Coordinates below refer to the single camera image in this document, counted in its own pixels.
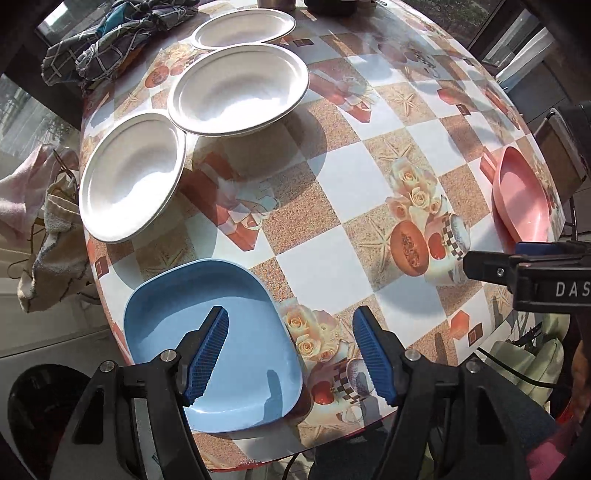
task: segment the white paper bowl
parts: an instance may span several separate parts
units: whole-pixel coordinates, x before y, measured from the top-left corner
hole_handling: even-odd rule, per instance
[[[294,109],[309,82],[306,64],[285,48],[263,43],[226,47],[178,77],[168,96],[168,114],[193,134],[244,135]]]
[[[191,43],[201,50],[217,50],[239,43],[266,43],[285,37],[295,27],[296,20],[279,10],[237,10],[200,25],[191,36]]]
[[[100,141],[80,181],[80,215],[97,240],[117,243],[164,209],[183,171],[186,135],[164,110],[116,124]]]

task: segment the floor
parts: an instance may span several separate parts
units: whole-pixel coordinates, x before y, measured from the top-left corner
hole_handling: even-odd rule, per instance
[[[281,480],[289,460],[290,457],[284,458],[253,470],[251,478],[249,479],[247,477],[246,480]],[[307,460],[302,454],[299,454],[291,466],[287,478],[289,480],[306,480],[312,463],[312,461]]]

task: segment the checkered tile pattern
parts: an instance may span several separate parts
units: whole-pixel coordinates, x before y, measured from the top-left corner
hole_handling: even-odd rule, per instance
[[[87,98],[82,163],[117,119],[163,107],[174,77],[203,54],[189,43],[193,29],[248,7],[245,1],[205,5],[163,43],[146,47],[114,85]],[[278,43],[310,69],[302,103],[246,137],[189,135],[178,190],[152,225],[121,246],[88,237],[103,305],[118,331],[125,331],[125,303],[135,288],[199,258],[244,265],[275,301],[295,298],[339,319],[345,337],[352,338],[354,308],[370,304],[404,345],[440,362],[461,362],[502,323],[499,316],[511,309],[508,293],[465,279],[449,220],[444,225],[438,212],[461,217],[472,248],[501,251],[483,152],[498,160],[509,145],[520,150],[550,199],[557,198],[552,179],[527,126],[486,70],[423,15],[399,1],[388,5],[337,20],[316,18],[298,2],[297,27]],[[408,188],[405,196],[401,188]],[[560,205],[551,207],[550,241],[564,223]],[[429,267],[419,276],[391,251],[393,229],[408,218],[429,241]],[[460,310],[470,325],[458,340],[449,324]],[[349,355],[359,355],[352,348]],[[356,401],[345,378],[341,372],[327,380],[337,396]],[[380,405],[380,415],[389,412]],[[235,442],[249,459],[265,462],[300,442],[311,447],[324,441],[316,438],[334,437],[309,428],[312,440],[303,429],[297,437],[272,424],[261,428],[268,448]],[[209,467],[243,461],[219,454]]]

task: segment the patterned tablecloth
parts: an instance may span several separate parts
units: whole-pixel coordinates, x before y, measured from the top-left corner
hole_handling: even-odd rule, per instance
[[[504,321],[506,289],[467,280],[459,259],[468,248],[503,249],[487,165],[505,147],[523,153],[547,192],[548,240],[562,229],[550,173],[507,96],[440,27],[388,2],[342,20],[298,3],[297,28],[280,44],[310,69],[302,103],[246,137],[189,135],[178,191],[145,231],[116,245],[87,236],[101,301],[129,362],[125,303],[169,268],[231,260],[277,302],[305,364],[300,400],[267,426],[195,433],[210,469],[282,458],[392,412],[356,381],[364,369],[351,327],[359,305],[404,345],[451,365]],[[165,108],[175,77],[204,54],[188,39],[199,24],[251,3],[206,5],[100,85],[85,103],[82,164],[114,122]]]

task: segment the pink plastic plate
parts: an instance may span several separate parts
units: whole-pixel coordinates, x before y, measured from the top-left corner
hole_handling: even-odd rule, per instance
[[[507,147],[492,184],[499,216],[515,242],[545,242],[550,226],[542,185],[523,155]]]

